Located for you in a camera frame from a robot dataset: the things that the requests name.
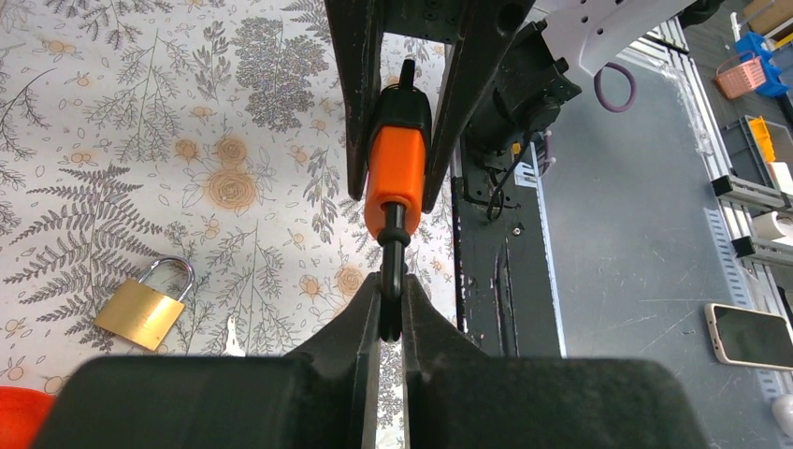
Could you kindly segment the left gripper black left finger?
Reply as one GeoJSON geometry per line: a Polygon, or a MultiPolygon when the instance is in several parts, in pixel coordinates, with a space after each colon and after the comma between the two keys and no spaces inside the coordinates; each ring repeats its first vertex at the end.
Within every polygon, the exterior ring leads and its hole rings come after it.
{"type": "Polygon", "coordinates": [[[103,356],[67,383],[36,448],[371,448],[380,295],[281,356],[103,356]]]}

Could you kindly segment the brass padlock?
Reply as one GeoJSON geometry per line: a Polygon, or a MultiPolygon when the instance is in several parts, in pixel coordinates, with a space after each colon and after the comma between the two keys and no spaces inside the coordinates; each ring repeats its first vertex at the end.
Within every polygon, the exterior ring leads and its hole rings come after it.
{"type": "Polygon", "coordinates": [[[136,278],[127,279],[94,318],[94,325],[135,345],[156,351],[170,329],[176,324],[185,305],[183,300],[195,286],[195,269],[176,255],[154,259],[136,278]],[[160,267],[180,267],[185,283],[174,298],[160,292],[146,281],[160,267]]]}

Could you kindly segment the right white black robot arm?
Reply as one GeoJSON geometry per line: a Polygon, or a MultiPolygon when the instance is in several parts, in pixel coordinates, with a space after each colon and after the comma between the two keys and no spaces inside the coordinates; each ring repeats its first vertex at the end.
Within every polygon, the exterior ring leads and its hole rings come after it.
{"type": "Polygon", "coordinates": [[[359,200],[367,177],[371,115],[381,92],[386,33],[450,46],[425,172],[423,210],[433,210],[454,145],[536,7],[542,43],[576,84],[687,1],[327,1],[324,4],[345,107],[347,188],[359,200]]]}

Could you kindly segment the small silver key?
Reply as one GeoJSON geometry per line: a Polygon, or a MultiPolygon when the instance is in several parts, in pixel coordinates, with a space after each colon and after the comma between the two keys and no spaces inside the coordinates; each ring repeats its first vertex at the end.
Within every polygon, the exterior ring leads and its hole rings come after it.
{"type": "Polygon", "coordinates": [[[225,356],[241,356],[245,357],[246,353],[240,346],[237,333],[237,320],[236,316],[231,314],[226,320],[226,340],[222,355],[225,356]]]}

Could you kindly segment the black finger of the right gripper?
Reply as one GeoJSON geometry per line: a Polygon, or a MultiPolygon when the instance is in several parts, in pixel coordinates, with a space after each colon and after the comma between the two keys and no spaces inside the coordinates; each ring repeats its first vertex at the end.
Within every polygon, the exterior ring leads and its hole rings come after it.
{"type": "Polygon", "coordinates": [[[434,209],[455,143],[533,6],[532,1],[519,0],[462,3],[451,61],[444,69],[427,159],[424,213],[434,209]]]}
{"type": "Polygon", "coordinates": [[[345,110],[347,186],[364,195],[371,115],[381,91],[384,2],[326,0],[329,32],[345,110]]]}

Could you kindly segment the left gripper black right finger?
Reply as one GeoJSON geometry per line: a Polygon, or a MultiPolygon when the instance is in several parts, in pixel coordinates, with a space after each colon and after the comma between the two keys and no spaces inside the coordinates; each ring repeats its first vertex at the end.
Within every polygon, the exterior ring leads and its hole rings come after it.
{"type": "Polygon", "coordinates": [[[681,384],[641,359],[491,356],[403,281],[412,448],[703,448],[681,384]]]}

